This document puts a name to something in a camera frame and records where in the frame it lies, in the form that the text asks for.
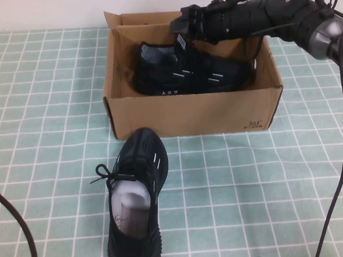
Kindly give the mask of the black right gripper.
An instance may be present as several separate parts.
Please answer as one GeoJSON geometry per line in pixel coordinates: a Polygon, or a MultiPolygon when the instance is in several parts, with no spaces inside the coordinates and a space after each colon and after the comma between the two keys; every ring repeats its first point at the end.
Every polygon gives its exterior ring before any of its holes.
{"type": "Polygon", "coordinates": [[[237,0],[213,0],[208,6],[182,7],[181,17],[171,21],[172,34],[191,35],[191,39],[217,44],[227,30],[224,18],[237,6],[237,0]]]}

